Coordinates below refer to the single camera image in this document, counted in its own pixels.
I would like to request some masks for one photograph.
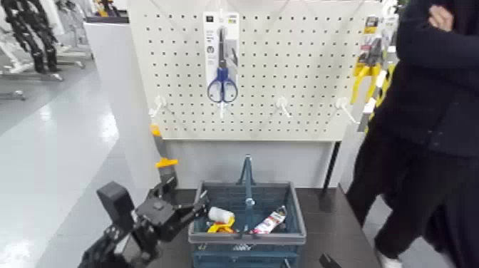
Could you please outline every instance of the black jacket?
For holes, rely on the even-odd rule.
[[[406,7],[398,29],[400,62],[371,124],[434,151],[478,156],[479,31],[432,27],[433,4],[445,6],[441,0],[411,0]]]

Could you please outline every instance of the packaged tool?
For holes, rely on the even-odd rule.
[[[274,228],[284,222],[286,214],[286,207],[283,205],[258,224],[252,232],[255,234],[269,234]]]

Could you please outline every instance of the hand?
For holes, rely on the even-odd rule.
[[[454,25],[454,15],[442,6],[432,6],[429,9],[429,23],[443,31],[452,31]]]

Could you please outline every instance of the white shoe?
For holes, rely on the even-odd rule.
[[[377,249],[374,250],[376,256],[378,257],[379,264],[382,268],[403,268],[403,263],[398,259],[389,259],[380,253]]]

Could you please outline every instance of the basket handle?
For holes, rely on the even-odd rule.
[[[246,222],[243,230],[240,232],[238,239],[242,238],[243,234],[247,233],[248,230],[254,227],[253,223],[253,207],[255,201],[253,199],[252,194],[252,185],[256,185],[253,179],[253,172],[252,172],[252,161],[251,155],[246,155],[244,159],[243,168],[241,170],[241,176],[239,177],[237,185],[242,185],[244,183],[244,187],[246,188],[246,199],[244,201],[246,205]]]
[[[288,259],[284,259],[284,262],[281,265],[281,268],[291,268],[291,265],[289,265]]]

